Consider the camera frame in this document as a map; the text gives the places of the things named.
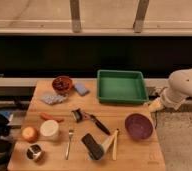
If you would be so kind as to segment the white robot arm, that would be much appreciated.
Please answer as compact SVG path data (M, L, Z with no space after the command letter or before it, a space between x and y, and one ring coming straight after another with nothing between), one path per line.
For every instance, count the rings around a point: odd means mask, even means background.
M168 87L149 104L148 109L150 112L164 108L178 110L188 97L192 97L192 68L176 70L168 78Z

